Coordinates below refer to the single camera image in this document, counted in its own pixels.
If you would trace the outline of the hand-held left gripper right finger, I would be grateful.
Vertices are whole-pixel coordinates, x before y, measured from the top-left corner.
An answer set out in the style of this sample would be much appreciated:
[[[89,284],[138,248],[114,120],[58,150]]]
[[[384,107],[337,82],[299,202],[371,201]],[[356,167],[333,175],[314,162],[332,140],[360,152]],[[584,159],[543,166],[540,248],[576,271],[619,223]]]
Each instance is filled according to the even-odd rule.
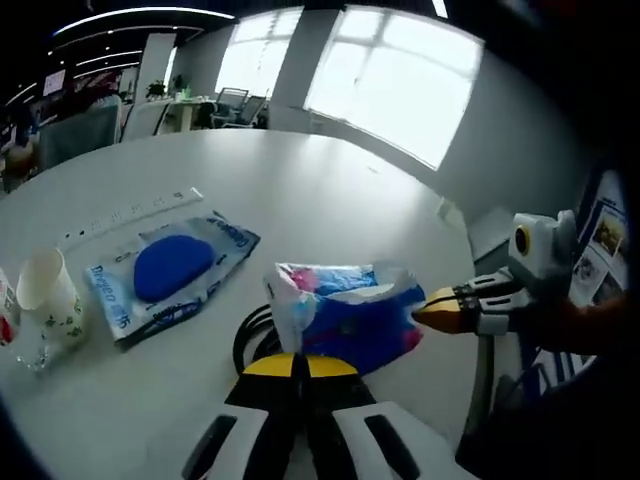
[[[447,440],[392,401],[377,401],[357,370],[307,356],[305,430],[320,479],[471,479]]]

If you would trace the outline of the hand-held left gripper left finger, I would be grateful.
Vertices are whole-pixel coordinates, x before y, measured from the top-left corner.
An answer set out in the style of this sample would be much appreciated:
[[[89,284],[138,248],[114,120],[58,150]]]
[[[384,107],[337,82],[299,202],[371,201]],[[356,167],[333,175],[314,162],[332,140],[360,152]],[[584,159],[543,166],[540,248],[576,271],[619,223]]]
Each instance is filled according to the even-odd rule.
[[[299,359],[246,367],[182,468],[184,479],[282,479],[299,430]]]

